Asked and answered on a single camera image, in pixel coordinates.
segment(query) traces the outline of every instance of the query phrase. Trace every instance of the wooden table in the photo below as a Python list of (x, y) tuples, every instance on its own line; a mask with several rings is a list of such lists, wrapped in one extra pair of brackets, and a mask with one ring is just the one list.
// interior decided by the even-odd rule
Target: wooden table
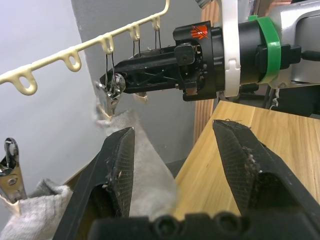
[(320, 202), (320, 120), (221, 101), (176, 177), (180, 194), (174, 215), (178, 219), (187, 213), (239, 214), (212, 129), (214, 119), (251, 127)]

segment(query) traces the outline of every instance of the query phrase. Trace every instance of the screw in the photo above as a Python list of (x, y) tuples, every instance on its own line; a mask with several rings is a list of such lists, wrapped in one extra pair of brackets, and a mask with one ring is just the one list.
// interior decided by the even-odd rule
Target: screw
[(222, 230), (228, 233), (239, 233), (242, 229), (240, 219), (229, 212), (221, 212), (213, 220)]
[(179, 232), (179, 223), (171, 216), (162, 216), (155, 220), (154, 230), (161, 238), (172, 238)]
[(11, 179), (8, 180), (9, 186), (15, 185), (16, 182), (17, 182), (17, 179), (16, 179), (16, 178), (11, 178)]

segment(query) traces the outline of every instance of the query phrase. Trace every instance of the wooden surface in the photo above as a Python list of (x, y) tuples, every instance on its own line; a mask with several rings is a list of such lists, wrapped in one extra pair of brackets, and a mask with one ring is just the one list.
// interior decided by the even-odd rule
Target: wooden surface
[(224, 175), (212, 129), (214, 119), (230, 119), (251, 127), (320, 202), (320, 120), (220, 101), (176, 177), (180, 196), (174, 215), (178, 219), (186, 213), (239, 214)]
[[(211, 25), (219, 20), (219, 6), (217, 1), (208, 4), (201, 13), (201, 22), (211, 21)], [(214, 100), (202, 100), (195, 103), (195, 116), (194, 116), (194, 132), (193, 144), (196, 143), (203, 129), (205, 128), (208, 120), (210, 119), (214, 108)]]

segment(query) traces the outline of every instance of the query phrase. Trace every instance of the white towel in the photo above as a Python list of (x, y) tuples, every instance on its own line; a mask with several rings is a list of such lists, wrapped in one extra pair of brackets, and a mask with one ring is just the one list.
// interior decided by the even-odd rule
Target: white towel
[[(130, 213), (155, 219), (169, 214), (176, 205), (177, 186), (174, 178), (147, 138), (134, 111), (126, 111), (112, 120), (97, 106), (96, 123), (106, 136), (134, 127), (134, 174)], [(65, 212), (72, 192), (49, 179), (41, 181), (28, 199), (19, 201), (20, 215), (11, 216), (0, 234), (0, 240), (50, 240)]]

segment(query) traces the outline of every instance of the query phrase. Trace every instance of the white ring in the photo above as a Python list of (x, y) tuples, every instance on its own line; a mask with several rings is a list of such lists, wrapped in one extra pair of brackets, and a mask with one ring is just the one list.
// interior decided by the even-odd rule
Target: white ring
[(222, 22), (225, 87), (224, 96), (234, 97), (240, 87), (240, 43), (238, 0), (217, 0)]

